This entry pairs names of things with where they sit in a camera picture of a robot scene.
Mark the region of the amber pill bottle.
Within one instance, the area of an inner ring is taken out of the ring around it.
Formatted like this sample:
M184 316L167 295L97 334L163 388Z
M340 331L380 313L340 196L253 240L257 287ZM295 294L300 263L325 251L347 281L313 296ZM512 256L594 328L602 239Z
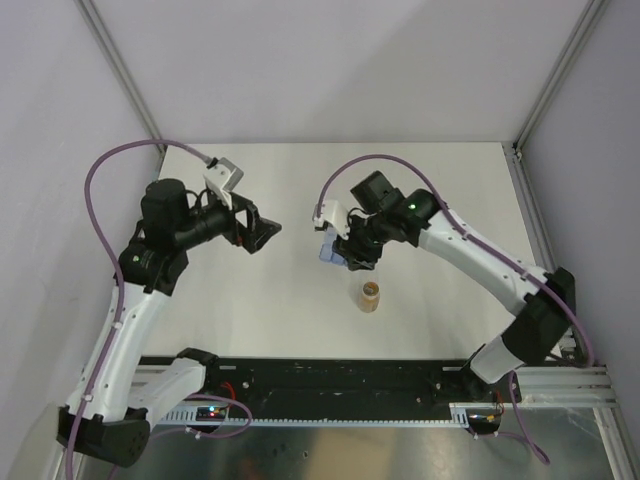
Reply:
M364 313L373 313L380 302L380 287L374 281L367 281L359 288L357 295L358 308Z

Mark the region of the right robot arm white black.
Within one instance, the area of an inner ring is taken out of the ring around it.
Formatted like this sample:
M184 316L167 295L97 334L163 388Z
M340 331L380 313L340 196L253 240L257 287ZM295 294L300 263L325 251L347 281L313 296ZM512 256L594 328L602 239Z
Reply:
M362 215L347 215L333 251L352 270L372 270L389 242L408 243L466 274L512 314L513 321L468 360L464 393L486 400L498 380L545 360L575 319L575 279L548 272L499 249L464 225L433 193L408 196L376 171L352 188Z

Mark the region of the blue weekly pill organizer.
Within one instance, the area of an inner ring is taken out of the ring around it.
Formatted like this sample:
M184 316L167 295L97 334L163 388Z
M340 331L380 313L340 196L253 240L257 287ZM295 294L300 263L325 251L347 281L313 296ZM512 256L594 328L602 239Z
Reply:
M325 232L319 252L319 259L327 264L346 267L346 260L340 254L336 253L333 250L334 242L336 239L339 239L339 236L334 230L327 230Z

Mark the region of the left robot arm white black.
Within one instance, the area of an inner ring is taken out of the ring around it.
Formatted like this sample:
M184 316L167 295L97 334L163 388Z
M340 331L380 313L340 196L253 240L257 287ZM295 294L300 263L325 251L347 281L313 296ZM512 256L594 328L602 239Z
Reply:
M178 179L146 188L142 218L117 261L99 342L77 389L59 410L57 440L69 453L130 467L175 406L193 394L212 398L221 389L217 356L195 348L181 351L143 387L131 387L152 327L188 265L188 251L222 237L253 254L282 229L240 195L224 202L205 189L194 203L188 195Z

